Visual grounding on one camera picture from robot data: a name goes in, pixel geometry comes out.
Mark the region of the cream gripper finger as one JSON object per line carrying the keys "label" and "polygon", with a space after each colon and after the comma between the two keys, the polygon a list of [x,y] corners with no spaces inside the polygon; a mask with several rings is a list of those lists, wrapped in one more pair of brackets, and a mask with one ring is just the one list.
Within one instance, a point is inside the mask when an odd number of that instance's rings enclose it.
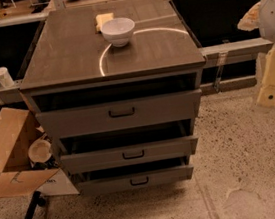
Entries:
{"label": "cream gripper finger", "polygon": [[259,27],[259,7],[260,2],[256,3],[248,12],[239,20],[237,24],[239,30],[253,31]]}

